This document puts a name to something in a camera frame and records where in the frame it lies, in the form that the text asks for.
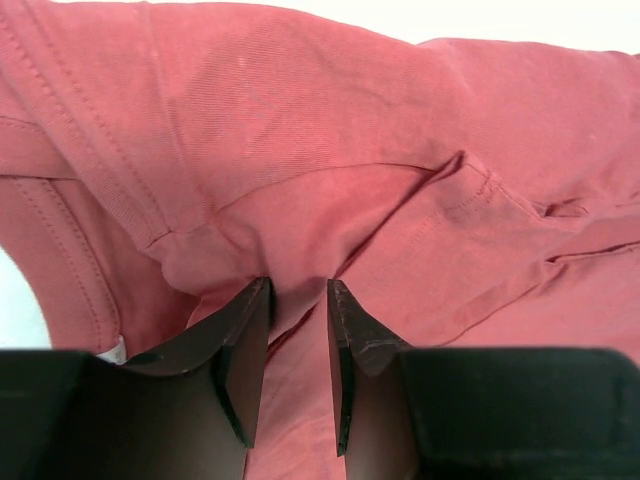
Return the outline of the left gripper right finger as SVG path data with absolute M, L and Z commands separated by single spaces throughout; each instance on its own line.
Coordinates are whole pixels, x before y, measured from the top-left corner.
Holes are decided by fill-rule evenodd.
M 639 370 L 592 348 L 423 348 L 327 283 L 350 479 L 635 479 Z

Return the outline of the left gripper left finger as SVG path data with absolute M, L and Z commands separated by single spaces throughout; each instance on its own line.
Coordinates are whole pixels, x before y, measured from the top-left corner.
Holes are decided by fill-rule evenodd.
M 258 278 L 123 365 L 81 351 L 1 354 L 5 479 L 240 479 L 271 323 Z

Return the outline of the pink t-shirt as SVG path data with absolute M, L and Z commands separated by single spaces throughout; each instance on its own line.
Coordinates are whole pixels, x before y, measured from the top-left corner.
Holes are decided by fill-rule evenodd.
M 639 355 L 639 59 L 230 3 L 1 5 L 1 246 L 50 344 L 269 277 L 251 479 L 340 479 L 326 282 L 406 340 Z

